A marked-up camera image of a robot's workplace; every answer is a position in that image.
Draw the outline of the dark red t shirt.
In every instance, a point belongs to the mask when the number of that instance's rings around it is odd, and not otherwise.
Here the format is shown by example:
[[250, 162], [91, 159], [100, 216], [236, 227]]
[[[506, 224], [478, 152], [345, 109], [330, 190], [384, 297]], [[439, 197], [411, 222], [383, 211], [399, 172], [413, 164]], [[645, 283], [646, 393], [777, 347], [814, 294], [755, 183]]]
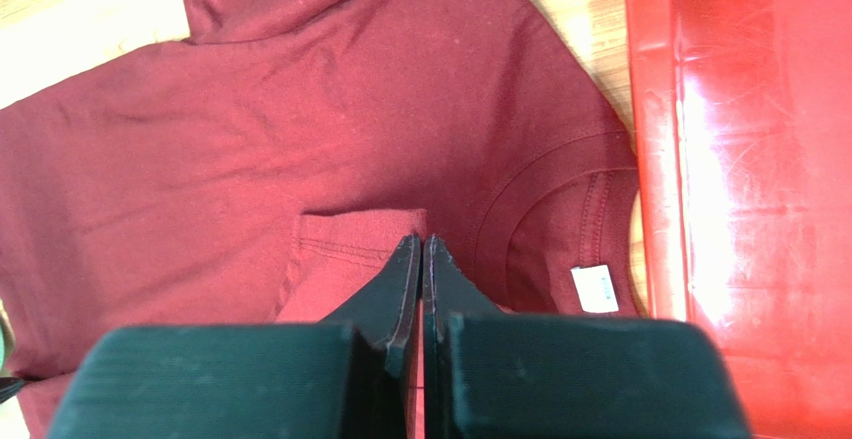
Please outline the dark red t shirt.
[[1, 299], [34, 438], [140, 324], [315, 321], [435, 234], [501, 308], [635, 317], [636, 157], [530, 0], [184, 0], [190, 35], [1, 112]]

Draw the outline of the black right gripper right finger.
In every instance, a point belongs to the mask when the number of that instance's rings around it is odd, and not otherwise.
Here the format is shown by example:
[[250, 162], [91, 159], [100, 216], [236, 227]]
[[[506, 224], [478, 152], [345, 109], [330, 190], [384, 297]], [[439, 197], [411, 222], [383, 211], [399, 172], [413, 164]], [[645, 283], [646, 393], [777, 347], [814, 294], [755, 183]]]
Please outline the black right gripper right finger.
[[668, 320], [502, 311], [429, 238], [422, 271], [429, 438], [747, 438], [727, 368]]

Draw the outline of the red plastic tray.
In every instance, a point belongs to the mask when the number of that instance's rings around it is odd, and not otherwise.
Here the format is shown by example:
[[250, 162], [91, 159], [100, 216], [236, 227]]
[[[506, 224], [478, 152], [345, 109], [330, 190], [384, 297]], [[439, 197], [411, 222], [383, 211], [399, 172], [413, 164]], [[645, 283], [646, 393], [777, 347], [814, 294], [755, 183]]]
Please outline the red plastic tray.
[[625, 0], [648, 310], [753, 433], [851, 434], [851, 0]]

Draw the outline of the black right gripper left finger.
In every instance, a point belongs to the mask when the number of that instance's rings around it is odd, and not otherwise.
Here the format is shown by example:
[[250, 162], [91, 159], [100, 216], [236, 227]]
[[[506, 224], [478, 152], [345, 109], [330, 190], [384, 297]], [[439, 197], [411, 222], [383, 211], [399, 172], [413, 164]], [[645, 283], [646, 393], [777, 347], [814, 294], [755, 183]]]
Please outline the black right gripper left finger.
[[52, 438], [410, 438], [422, 246], [316, 323], [134, 327], [104, 336]]

